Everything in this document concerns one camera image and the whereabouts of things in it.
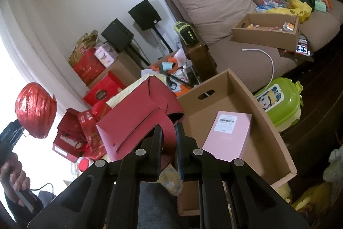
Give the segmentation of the floor box of clutter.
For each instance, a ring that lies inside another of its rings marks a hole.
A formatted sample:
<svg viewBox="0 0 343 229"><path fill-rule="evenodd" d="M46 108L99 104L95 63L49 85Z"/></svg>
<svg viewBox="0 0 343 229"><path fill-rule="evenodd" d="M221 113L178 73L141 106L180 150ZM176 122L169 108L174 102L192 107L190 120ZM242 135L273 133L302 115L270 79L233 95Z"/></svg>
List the floor box of clutter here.
<svg viewBox="0 0 343 229"><path fill-rule="evenodd" d="M176 96L185 94L201 83L183 49L164 56L141 71L142 77L146 74L159 76Z"/></svg>

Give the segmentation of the brown sofa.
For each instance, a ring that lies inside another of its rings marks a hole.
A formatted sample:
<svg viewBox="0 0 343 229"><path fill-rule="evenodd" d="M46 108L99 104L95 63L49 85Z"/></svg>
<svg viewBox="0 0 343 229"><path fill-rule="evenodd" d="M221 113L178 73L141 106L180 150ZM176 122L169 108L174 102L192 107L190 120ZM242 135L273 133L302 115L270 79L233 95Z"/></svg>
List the brown sofa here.
<svg viewBox="0 0 343 229"><path fill-rule="evenodd" d="M201 44L209 47L210 62L201 69L211 73L231 69L256 91L271 77L280 77L301 62L295 56L298 40L305 38L318 51L340 32L342 3L329 1L320 12L303 0L165 0L176 20L190 24Z"/></svg>

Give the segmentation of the white red lint brush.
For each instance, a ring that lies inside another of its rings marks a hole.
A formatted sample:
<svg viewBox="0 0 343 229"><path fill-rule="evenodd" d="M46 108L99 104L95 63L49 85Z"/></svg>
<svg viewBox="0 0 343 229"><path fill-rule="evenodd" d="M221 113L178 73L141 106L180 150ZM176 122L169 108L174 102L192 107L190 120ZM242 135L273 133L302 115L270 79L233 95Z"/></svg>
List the white red lint brush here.
<svg viewBox="0 0 343 229"><path fill-rule="evenodd" d="M90 166L90 161L87 158L82 158L78 163L78 169L80 172L85 172Z"/></svg>

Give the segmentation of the shallow cardboard tray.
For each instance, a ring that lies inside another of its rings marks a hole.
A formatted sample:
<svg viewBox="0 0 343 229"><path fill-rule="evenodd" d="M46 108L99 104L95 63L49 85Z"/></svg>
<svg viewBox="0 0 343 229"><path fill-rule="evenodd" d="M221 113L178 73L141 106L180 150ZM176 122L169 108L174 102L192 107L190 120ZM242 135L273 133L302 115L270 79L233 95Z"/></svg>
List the shallow cardboard tray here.
<svg viewBox="0 0 343 229"><path fill-rule="evenodd" d="M248 13L232 29L236 42L296 51L299 18L282 14Z"/></svg>

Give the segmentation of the red chocolate gift box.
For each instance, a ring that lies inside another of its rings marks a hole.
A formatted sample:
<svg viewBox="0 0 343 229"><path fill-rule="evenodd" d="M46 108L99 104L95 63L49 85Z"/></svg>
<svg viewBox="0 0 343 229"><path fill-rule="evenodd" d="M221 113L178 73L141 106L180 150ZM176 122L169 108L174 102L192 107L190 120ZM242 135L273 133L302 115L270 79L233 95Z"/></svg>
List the red chocolate gift box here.
<svg viewBox="0 0 343 229"><path fill-rule="evenodd" d="M94 106L99 101L107 102L112 97L124 90L126 86L112 72L98 81L83 97L83 100L90 106Z"/></svg>

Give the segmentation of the red foil ball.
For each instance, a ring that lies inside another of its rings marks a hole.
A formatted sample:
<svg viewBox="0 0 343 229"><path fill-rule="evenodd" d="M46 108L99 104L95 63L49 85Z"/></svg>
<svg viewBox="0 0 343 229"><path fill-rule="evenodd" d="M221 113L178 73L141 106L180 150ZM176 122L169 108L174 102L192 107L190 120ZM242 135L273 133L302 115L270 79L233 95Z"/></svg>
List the red foil ball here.
<svg viewBox="0 0 343 229"><path fill-rule="evenodd" d="M40 84L28 83L15 103L19 123L31 136L44 139L48 136L57 113L57 101Z"/></svg>

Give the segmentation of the green cartoon lunch box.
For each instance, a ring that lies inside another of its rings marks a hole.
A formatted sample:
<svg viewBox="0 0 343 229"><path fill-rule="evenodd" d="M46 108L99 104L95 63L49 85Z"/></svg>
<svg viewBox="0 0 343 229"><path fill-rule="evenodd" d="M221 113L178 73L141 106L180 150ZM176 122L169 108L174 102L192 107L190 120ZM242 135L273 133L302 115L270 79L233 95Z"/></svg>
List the green cartoon lunch box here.
<svg viewBox="0 0 343 229"><path fill-rule="evenodd" d="M255 98L270 117L278 132L297 124L304 105L299 81L293 83L287 78L276 78L269 86L255 94Z"/></svg>

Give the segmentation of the brown sofa cushion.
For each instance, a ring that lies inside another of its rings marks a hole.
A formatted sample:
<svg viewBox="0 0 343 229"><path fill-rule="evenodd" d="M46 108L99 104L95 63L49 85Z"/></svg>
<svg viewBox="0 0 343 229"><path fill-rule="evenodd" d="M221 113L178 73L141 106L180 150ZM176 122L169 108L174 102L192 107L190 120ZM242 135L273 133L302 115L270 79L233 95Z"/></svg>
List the brown sofa cushion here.
<svg viewBox="0 0 343 229"><path fill-rule="evenodd" d="M231 36L231 29L256 9L253 0L178 0L207 44Z"/></svg>

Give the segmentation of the yellow plaid tablecloth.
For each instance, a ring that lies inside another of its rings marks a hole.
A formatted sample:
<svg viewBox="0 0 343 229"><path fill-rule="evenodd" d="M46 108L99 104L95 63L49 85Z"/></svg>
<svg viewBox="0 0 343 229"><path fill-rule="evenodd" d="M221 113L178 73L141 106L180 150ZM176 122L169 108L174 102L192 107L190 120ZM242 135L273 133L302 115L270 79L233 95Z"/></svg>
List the yellow plaid tablecloth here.
<svg viewBox="0 0 343 229"><path fill-rule="evenodd" d="M183 120L184 110L157 76L138 82L77 114L86 138L85 158L96 161L107 155L112 162L122 160L159 126L163 132L160 169L170 165L177 146L175 125Z"/></svg>

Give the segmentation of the red carton with label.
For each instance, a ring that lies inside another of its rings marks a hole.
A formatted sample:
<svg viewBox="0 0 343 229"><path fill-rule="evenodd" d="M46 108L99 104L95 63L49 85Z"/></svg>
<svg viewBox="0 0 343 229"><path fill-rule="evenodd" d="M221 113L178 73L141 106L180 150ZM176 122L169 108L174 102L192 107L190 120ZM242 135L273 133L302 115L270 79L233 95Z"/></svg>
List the red carton with label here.
<svg viewBox="0 0 343 229"><path fill-rule="evenodd" d="M58 134L53 142L52 149L65 159L76 163L81 152L77 150L77 142L64 135Z"/></svg>

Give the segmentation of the brown paper bag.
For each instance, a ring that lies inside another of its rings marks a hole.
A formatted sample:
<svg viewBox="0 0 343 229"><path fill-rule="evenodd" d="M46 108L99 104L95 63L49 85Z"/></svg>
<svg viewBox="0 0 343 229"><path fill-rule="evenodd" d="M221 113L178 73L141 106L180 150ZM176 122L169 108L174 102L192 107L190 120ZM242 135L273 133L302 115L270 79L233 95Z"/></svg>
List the brown paper bag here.
<svg viewBox="0 0 343 229"><path fill-rule="evenodd" d="M93 48L98 40L98 31L93 30L90 34L85 33L79 40L76 42L76 45L72 51L72 54L69 56L68 63L74 67L82 58L82 56L89 49Z"/></svg>

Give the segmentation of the small pink white box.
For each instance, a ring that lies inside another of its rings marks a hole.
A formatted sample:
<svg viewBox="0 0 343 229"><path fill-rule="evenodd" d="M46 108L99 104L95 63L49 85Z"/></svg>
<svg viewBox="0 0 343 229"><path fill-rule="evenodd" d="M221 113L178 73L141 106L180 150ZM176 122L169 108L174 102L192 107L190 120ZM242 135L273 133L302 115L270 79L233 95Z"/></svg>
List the small pink white box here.
<svg viewBox="0 0 343 229"><path fill-rule="evenodd" d="M104 43L96 48L94 55L106 68L114 63L119 56L114 47L108 43Z"/></svg>

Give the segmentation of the long red envelope pack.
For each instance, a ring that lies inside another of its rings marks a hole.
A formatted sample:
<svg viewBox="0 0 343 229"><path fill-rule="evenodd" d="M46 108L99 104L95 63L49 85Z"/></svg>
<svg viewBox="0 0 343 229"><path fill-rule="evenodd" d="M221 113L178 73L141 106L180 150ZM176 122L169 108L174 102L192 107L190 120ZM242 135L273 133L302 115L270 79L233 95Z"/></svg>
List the long red envelope pack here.
<svg viewBox="0 0 343 229"><path fill-rule="evenodd" d="M106 154L106 149L96 127L96 119L90 110L80 112L77 117L86 139L83 157L94 161L100 160Z"/></svg>

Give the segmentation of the black speaker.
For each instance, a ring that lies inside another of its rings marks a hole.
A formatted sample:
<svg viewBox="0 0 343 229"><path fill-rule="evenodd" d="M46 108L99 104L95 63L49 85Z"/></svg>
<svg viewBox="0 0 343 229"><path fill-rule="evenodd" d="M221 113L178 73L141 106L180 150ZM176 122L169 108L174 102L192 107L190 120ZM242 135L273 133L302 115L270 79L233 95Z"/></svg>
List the black speaker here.
<svg viewBox="0 0 343 229"><path fill-rule="evenodd" d="M128 14L138 24L142 31L154 28L161 21L156 9L148 0L143 0L128 11Z"/></svg>
<svg viewBox="0 0 343 229"><path fill-rule="evenodd" d="M134 34L118 19L114 19L101 35L118 53L125 50L134 38Z"/></svg>

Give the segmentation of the white curtain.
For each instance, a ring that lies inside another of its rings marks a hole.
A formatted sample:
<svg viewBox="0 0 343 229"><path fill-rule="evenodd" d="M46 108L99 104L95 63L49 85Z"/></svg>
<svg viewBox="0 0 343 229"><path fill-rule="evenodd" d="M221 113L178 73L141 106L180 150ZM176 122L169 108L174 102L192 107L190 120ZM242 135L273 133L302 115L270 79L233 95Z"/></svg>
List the white curtain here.
<svg viewBox="0 0 343 229"><path fill-rule="evenodd" d="M57 98L60 114L87 109L88 88L68 63L77 38L47 0L1 0L1 39L18 71Z"/></svg>

